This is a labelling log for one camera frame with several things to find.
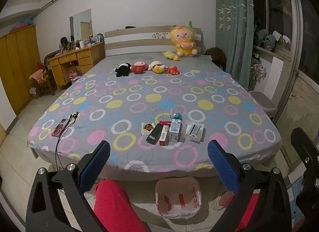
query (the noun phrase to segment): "red plush toy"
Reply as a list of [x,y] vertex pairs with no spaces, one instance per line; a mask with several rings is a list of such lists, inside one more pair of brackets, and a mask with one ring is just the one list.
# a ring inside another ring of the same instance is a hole
[[132,72],[135,74],[143,73],[147,69],[148,69],[148,64],[146,64],[145,62],[142,62],[142,61],[138,61],[138,62],[134,63],[131,67]]
[[176,65],[170,65],[167,68],[167,72],[171,75],[178,75],[180,73]]

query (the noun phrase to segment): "desk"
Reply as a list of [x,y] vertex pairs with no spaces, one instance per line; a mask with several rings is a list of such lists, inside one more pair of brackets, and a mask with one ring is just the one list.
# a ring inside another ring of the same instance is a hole
[[98,62],[105,58],[105,43],[100,42],[88,47],[72,50],[70,52],[55,56],[48,60],[52,68],[53,76],[59,91],[62,86],[70,82],[68,65],[66,63],[78,61],[82,74],[93,68]]

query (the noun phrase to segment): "polka dot bedsheet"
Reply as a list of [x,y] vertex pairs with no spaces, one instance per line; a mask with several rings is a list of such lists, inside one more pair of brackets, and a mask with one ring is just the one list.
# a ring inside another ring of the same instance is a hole
[[[176,64],[180,75],[146,71],[116,77],[113,68],[136,61],[160,60]],[[231,76],[209,56],[167,60],[162,53],[110,56],[67,89],[40,117],[28,136],[28,145],[54,152],[58,138],[51,133],[62,118],[78,111],[75,124],[65,131],[57,151],[81,159],[106,140],[111,146],[107,165],[148,173],[196,171],[213,168],[208,142],[216,139],[240,161],[263,161],[282,146],[278,130],[265,112]],[[204,124],[200,142],[182,139],[168,146],[148,144],[141,123],[183,119]]]

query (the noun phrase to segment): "headboard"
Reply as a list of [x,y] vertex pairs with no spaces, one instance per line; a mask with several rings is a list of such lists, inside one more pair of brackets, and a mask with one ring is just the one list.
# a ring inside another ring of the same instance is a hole
[[[141,52],[175,51],[170,40],[172,26],[139,27],[105,32],[105,55],[120,55]],[[200,52],[202,44],[202,31],[192,28],[196,34],[195,42]]]

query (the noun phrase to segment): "curtain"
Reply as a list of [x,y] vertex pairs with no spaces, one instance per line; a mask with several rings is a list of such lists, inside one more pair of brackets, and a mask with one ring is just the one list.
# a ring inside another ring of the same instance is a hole
[[253,0],[216,0],[216,47],[226,57],[226,72],[248,87],[254,37]]

